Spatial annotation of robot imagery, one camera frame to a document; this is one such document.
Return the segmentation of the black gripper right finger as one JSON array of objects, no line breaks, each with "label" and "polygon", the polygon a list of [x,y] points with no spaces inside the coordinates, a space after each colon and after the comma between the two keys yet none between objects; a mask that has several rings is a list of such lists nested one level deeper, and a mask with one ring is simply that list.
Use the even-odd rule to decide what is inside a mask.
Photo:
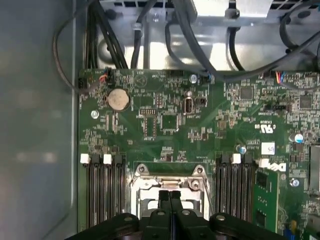
[{"label": "black gripper right finger", "polygon": [[282,235],[226,213],[209,220],[192,209],[183,208],[181,192],[172,191],[172,213],[183,240],[285,240]]}]

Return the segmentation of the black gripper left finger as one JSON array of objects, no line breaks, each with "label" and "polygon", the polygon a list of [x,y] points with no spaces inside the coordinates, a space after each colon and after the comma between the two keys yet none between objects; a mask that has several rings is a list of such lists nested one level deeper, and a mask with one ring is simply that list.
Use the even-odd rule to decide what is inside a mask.
[{"label": "black gripper left finger", "polygon": [[171,234],[172,206],[170,193],[158,193],[158,208],[138,218],[122,213],[70,236],[69,240],[168,240]]}]

